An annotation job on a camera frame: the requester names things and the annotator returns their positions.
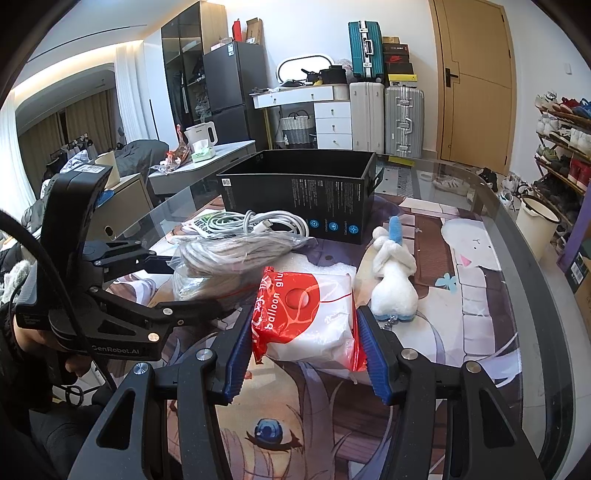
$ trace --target glass cabinet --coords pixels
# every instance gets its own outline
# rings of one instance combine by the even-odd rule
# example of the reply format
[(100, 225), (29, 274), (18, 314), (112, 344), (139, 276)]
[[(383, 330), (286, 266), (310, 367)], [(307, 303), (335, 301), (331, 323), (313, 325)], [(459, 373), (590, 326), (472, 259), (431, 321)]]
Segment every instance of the glass cabinet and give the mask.
[(226, 8), (197, 2), (161, 29), (170, 106), (183, 131), (210, 116), (203, 55), (228, 36)]

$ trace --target refrigerator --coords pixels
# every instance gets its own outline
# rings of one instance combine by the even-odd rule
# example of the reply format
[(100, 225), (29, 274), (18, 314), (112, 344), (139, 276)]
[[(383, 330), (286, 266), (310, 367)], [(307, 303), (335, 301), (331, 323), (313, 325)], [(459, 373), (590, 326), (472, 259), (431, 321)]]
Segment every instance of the refrigerator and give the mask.
[(261, 45), (232, 42), (203, 56), (211, 118), (218, 145), (254, 140), (257, 150), (269, 148), (262, 110), (255, 110), (250, 92), (267, 88), (265, 50)]

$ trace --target plush unicorn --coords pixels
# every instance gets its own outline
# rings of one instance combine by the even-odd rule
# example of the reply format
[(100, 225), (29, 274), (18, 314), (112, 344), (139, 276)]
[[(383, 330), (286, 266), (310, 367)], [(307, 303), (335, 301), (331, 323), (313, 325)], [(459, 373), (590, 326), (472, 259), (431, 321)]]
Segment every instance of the plush unicorn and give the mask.
[(410, 322), (417, 312), (418, 295), (408, 278), (417, 271), (417, 262), (402, 244), (398, 217), (390, 218), (389, 231), (379, 226), (373, 237), (373, 248), (378, 251), (373, 271), (382, 281), (372, 292), (371, 310), (378, 320), (396, 317), (401, 322)]

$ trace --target silver suitcase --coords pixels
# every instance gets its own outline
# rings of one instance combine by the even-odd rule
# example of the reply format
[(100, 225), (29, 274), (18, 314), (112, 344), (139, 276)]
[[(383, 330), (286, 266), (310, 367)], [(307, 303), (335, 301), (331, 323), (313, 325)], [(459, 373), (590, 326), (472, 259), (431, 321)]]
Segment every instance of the silver suitcase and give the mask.
[(418, 88), (386, 89), (386, 153), (420, 158), (425, 131), (425, 94)]
[(353, 150), (384, 153), (384, 86), (357, 82), (349, 89)]

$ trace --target white cable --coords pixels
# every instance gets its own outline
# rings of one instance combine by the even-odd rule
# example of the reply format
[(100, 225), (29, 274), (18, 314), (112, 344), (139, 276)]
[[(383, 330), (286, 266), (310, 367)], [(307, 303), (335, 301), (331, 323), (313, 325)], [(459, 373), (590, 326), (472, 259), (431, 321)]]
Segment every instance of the white cable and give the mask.
[(291, 232), (302, 236), (310, 236), (310, 229), (306, 221), (291, 212), (274, 210), (267, 213), (255, 213), (252, 210), (245, 214), (236, 212), (214, 213), (207, 220), (207, 230), (213, 233), (243, 233), (269, 230), (273, 224), (284, 225)]

